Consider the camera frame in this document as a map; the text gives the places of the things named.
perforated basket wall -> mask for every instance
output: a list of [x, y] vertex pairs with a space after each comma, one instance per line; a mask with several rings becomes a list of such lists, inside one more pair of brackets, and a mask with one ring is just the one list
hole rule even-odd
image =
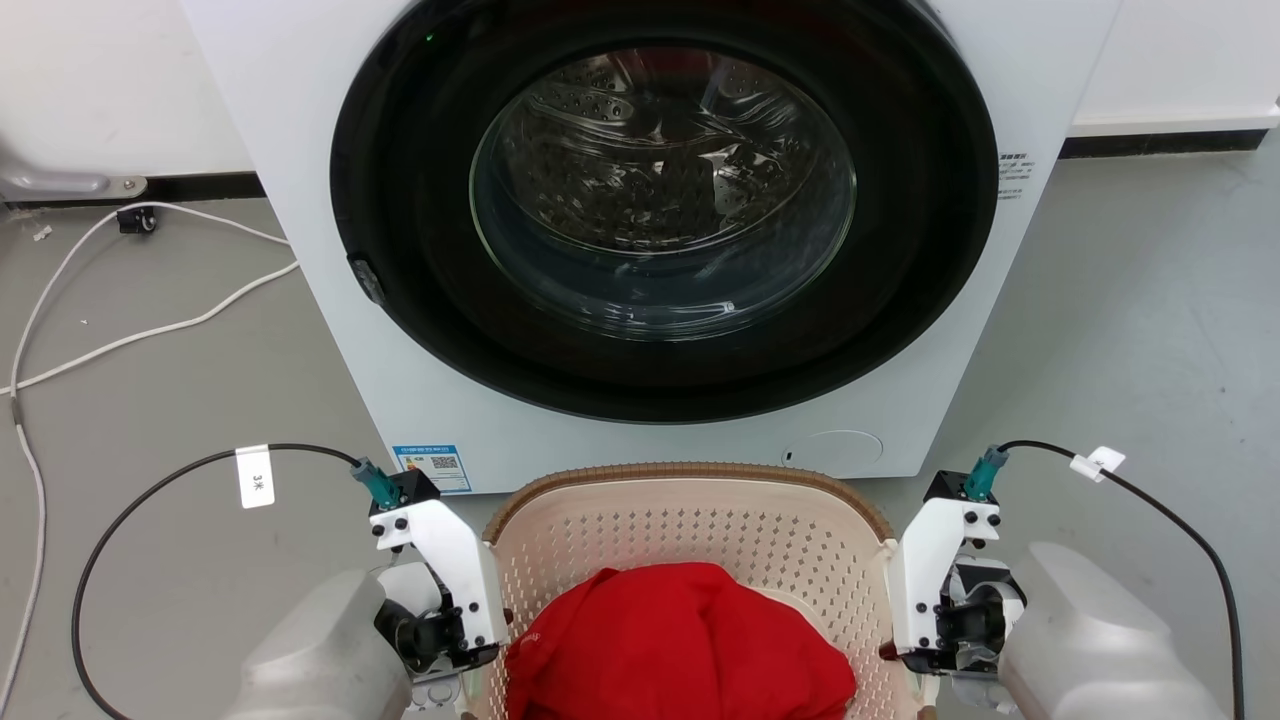
[[[512, 638], [559, 593], [603, 568], [703, 561], [803, 612], [849, 656], [858, 696], [847, 717], [914, 720], [924, 700], [901, 664], [884, 587], [890, 528], [824, 475], [728, 464], [648, 464], [548, 475], [512, 496], [494, 544]], [[479, 720], [506, 720], [502, 659], [467, 683]]]

front-loading washing machine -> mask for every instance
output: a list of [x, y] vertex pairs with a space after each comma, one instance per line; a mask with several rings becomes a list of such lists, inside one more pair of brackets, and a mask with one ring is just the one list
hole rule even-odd
[[448, 492], [915, 474], [1117, 1], [184, 0], [388, 451]]

black cable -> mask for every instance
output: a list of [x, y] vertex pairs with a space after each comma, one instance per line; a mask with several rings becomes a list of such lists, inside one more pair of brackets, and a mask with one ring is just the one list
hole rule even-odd
[[[300, 442], [275, 442], [268, 445], [266, 448], [319, 452], [320, 455], [328, 455], [330, 457], [337, 457], [339, 460], [343, 460], [344, 462], [349, 464], [353, 468], [360, 465], [358, 460], [347, 455], [346, 452], [342, 452], [339, 450], [333, 450], [332, 447], [323, 447], [319, 445], [306, 445]], [[93, 552], [90, 553], [88, 561], [84, 562], [84, 570], [81, 571], [79, 584], [76, 585], [76, 598], [72, 601], [72, 661], [76, 662], [76, 674], [79, 675], [81, 684], [84, 685], [84, 692], [88, 693], [88, 697], [93, 701], [95, 705], [97, 705], [102, 710], [102, 712], [106, 712], [115, 720], [132, 720], [132, 719], [128, 715], [113, 707], [111, 703], [106, 702], [106, 698], [102, 697], [102, 693], [97, 692], [97, 687], [93, 685], [93, 680], [88, 678], [88, 670], [84, 667], [84, 653], [83, 650], [81, 648], [81, 639], [79, 639], [81, 606], [84, 603], [84, 588], [88, 587], [88, 578], [93, 573], [93, 565], [97, 564], [97, 556], [102, 553], [102, 548], [106, 547], [106, 542], [111, 539], [111, 536], [114, 536], [115, 530], [120, 528], [120, 524], [123, 524], [124, 520], [128, 519], [128, 516], [132, 515], [134, 510], [142, 506], [143, 502], [150, 500], [152, 495], [160, 492], [161, 488], [177, 480], [178, 478], [186, 475], [187, 473], [227, 457], [236, 457], [236, 451], [224, 450], [221, 452], [215, 452], [207, 457], [201, 457], [200, 460], [196, 460], [191, 465], [187, 465], [186, 468], [182, 468], [180, 470], [169, 474], [169, 477], [151, 486], [146, 492], [140, 495], [137, 500], [131, 502], [129, 506], [124, 509], [124, 512], [120, 512], [115, 518], [115, 520], [111, 520], [111, 524], [108, 525], [106, 532], [102, 533], [102, 537], [97, 541], [97, 544], [93, 546]]]
[[[1069, 459], [1074, 459], [1076, 456], [1075, 452], [1071, 452], [1065, 447], [1059, 447], [1056, 445], [1036, 439], [1015, 439], [1012, 442], [1006, 442], [998, 447], [998, 451], [1009, 452], [1015, 447], [1036, 447], [1056, 452], [1062, 457]], [[1207, 539], [1187, 524], [1187, 520], [1183, 520], [1176, 512], [1165, 507], [1165, 503], [1134, 487], [1133, 483], [1120, 475], [1116, 475], [1111, 470], [1103, 469], [1102, 477], [1129, 491], [1147, 505], [1158, 510], [1161, 515], [1172, 520], [1175, 525], [1181, 528], [1184, 533], [1196, 541], [1196, 544], [1198, 544], [1199, 548], [1204, 551], [1204, 555], [1208, 556], [1208, 561], [1213, 564], [1213, 571], [1217, 573], [1217, 582], [1222, 585], [1222, 600], [1226, 601], [1226, 628], [1231, 637], [1231, 717], [1235, 720], [1244, 720], [1244, 660], [1240, 650], [1240, 615], [1235, 609], [1235, 591], [1231, 589], [1231, 580], [1226, 577], [1226, 566], [1222, 565], [1222, 559], [1217, 556], [1217, 551], [1213, 550], [1213, 546], [1208, 544]]]

teal cable connector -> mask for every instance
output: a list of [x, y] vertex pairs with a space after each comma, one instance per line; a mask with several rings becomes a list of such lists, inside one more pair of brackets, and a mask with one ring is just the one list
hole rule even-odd
[[1005, 466], [1009, 460], [1007, 452], [1001, 452], [998, 445], [987, 448], [987, 452], [978, 459], [969, 473], [969, 479], [964, 482], [964, 492], [969, 500], [987, 500], [991, 495], [991, 486], [996, 483], [996, 473]]
[[399, 488], [387, 477], [387, 473], [383, 473], [367, 457], [361, 457], [360, 465], [351, 469], [351, 477], [365, 486], [369, 495], [374, 497], [374, 502], [383, 510], [390, 510], [399, 505]]

red cloth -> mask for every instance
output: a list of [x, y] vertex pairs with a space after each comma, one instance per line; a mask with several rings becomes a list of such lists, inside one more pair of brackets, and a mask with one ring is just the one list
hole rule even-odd
[[838, 720], [849, 660], [718, 565], [602, 570], [507, 651], [509, 720]]

